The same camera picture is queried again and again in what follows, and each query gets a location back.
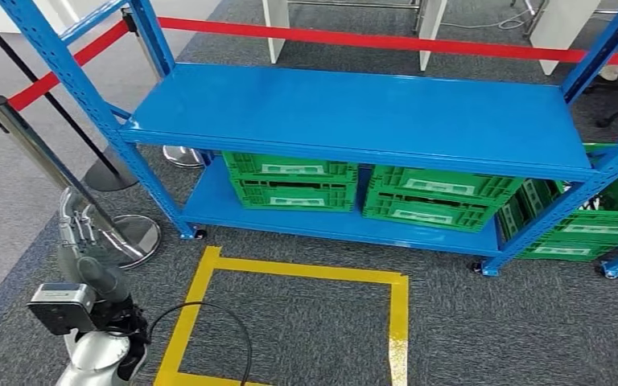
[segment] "green plastic crate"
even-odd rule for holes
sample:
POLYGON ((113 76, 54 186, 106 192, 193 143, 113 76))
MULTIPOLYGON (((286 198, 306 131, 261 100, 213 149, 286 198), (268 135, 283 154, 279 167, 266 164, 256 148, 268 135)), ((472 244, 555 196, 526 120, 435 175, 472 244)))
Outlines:
POLYGON ((369 189, 363 215, 372 219, 478 232, 484 228, 494 212, 496 212, 495 208, 469 203, 369 189))
POLYGON ((256 179, 291 182, 355 182, 359 165, 275 155, 222 151, 231 179, 256 179))
POLYGON ((432 169, 375 166, 370 187, 402 195, 424 194, 434 199, 487 207, 503 205, 523 179, 432 169))
POLYGON ((615 245, 591 242, 549 240, 534 243, 516 258, 526 260, 593 261, 615 247, 615 245))
POLYGON ((501 231, 503 231, 506 240, 513 237, 514 234, 529 222, 530 218, 526 213, 527 211, 524 209, 524 203, 517 195, 511 197, 508 202, 499 209, 497 212, 499 224, 501 224, 501 231))
POLYGON ((351 211, 355 183, 290 183, 238 179, 231 184, 244 207, 301 211, 351 211))
MULTIPOLYGON (((553 184, 542 180, 530 181, 534 182, 536 190, 540 192, 554 193, 554 187, 562 191, 562 184, 553 184)), ((540 194, 539 196, 543 200, 535 204, 534 195, 524 191, 524 184, 517 194, 525 202, 525 207, 530 211, 530 217, 535 217, 538 214, 536 208, 541 205, 543 207, 548 206, 558 195, 559 193, 554 193, 552 196, 543 199, 546 195, 540 194)), ((600 193, 600 206, 603 209, 574 211, 540 240, 581 240, 618 244, 618 179, 600 193)))
POLYGON ((520 196, 525 205, 524 208, 532 218, 541 213, 563 192, 562 183, 545 179, 526 179, 517 189, 517 195, 520 196))

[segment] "red barrier rope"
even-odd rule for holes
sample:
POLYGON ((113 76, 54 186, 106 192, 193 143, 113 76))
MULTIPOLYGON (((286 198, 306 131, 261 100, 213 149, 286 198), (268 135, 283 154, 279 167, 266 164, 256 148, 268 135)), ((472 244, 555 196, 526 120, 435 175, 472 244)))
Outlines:
MULTIPOLYGON (((404 51, 432 51, 447 54, 482 55, 510 59, 559 60, 578 63, 586 52, 556 50, 495 43, 472 43, 456 40, 417 39, 402 36, 360 35, 347 32, 308 30, 303 28, 265 27, 252 24, 210 22, 185 18, 158 18, 163 28, 210 32, 213 34, 276 38, 300 42, 337 44, 354 47, 385 48, 404 51)), ((615 54, 609 64, 618 64, 615 54)))
MULTIPOLYGON (((497 58, 524 60, 558 60, 578 63, 586 52, 582 50, 556 50, 495 43, 472 43, 457 40, 417 39, 402 36, 360 35, 346 32, 308 30, 303 28, 265 27, 253 24, 222 23, 185 18, 158 18, 163 28, 209 32, 213 34, 251 36, 258 38, 277 38, 300 42, 336 44, 354 47, 384 48, 404 51, 432 51, 447 54, 482 55, 497 58)), ((83 66, 103 52, 129 30, 121 20, 89 45, 79 50, 74 58, 83 66)), ((612 56, 608 64, 618 65, 618 54, 612 56)), ((9 99, 16 110, 22 110, 50 91, 60 81, 53 72, 37 80, 28 88, 9 99)))
MULTIPOLYGON (((112 43, 116 42, 127 32, 129 32, 129 29, 126 27, 126 23, 120 20, 117 24, 104 32, 103 35, 98 36, 98 38, 93 40, 86 47, 79 50, 74 55, 76 62, 80 66, 87 64, 91 59, 103 52, 107 47, 110 47, 112 43)), ((8 101, 14 109, 20 111, 39 99, 46 92, 51 91, 58 83, 60 83, 60 80, 58 80, 56 74, 49 72, 31 86, 13 95, 8 101)))

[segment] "blue shelf upright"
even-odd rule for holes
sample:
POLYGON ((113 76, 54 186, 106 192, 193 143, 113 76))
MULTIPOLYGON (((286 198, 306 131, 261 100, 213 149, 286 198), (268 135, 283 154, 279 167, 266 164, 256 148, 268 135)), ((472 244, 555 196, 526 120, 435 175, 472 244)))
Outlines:
POLYGON ((112 0, 58 36, 32 0, 0 0, 23 35, 150 192, 183 238, 217 224, 485 257, 501 266, 618 178, 618 145, 590 164, 569 107, 618 50, 618 15, 562 87, 176 63, 147 0, 112 0), (162 78, 119 123, 67 46, 128 4, 162 78), (536 113, 524 120, 520 101, 536 113), (511 240, 495 222, 467 233, 365 219, 353 213, 245 210, 212 160, 183 208, 135 144, 186 146, 573 182, 511 240))

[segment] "yellow floor tape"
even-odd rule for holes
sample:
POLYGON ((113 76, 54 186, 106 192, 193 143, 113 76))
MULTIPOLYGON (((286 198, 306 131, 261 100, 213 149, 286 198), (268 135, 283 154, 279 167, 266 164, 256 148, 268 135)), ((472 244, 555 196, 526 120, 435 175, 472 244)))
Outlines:
MULTIPOLYGON (((186 302, 198 302, 204 298, 209 280, 215 269, 232 271, 268 273, 272 275, 312 277, 327 280, 363 281, 368 283, 388 284, 391 287, 389 300, 389 368, 392 385, 406 386, 409 346, 409 278, 395 272, 375 271, 370 269, 351 269, 327 267, 322 265, 302 265, 220 257, 221 247, 209 246, 204 250, 193 277, 191 288, 186 295, 186 302)), ((174 332, 165 350, 155 384, 158 386, 233 386, 239 380, 227 380, 213 376, 198 376, 179 372, 181 359, 186 352, 188 339, 198 318, 199 306, 186 307, 181 310, 174 332)), ((249 382, 250 386, 263 386, 249 382)))

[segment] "crate label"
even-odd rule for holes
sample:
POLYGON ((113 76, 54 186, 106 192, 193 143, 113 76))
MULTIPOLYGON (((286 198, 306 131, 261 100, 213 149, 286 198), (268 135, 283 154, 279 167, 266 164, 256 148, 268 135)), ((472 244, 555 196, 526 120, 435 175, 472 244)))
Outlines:
POLYGON ((269 200, 271 205, 294 205, 301 207, 325 207, 324 199, 286 199, 283 197, 271 197, 269 200))
POLYGON ((262 173, 277 175, 325 175, 323 165, 271 165, 262 163, 262 173))
POLYGON ((555 248, 555 247, 538 247, 534 253, 553 253, 556 255, 579 255, 587 256, 591 253, 590 248, 555 248))
POLYGON ((392 216, 399 217, 400 219, 426 221, 428 223, 437 223, 437 224, 451 224, 454 221, 454 218, 451 216, 439 216, 439 215, 432 215, 429 213, 417 213, 415 211, 403 211, 401 209, 397 209, 396 211, 394 211, 392 216))
POLYGON ((604 227, 599 225, 567 225, 563 232, 573 233, 603 233, 607 235, 618 235, 618 227, 604 227))
POLYGON ((455 195, 474 195, 475 187, 472 185, 459 185, 456 183, 438 183, 436 181, 426 181, 424 179, 409 179, 406 185, 409 189, 419 191, 440 191, 442 193, 453 193, 455 195))

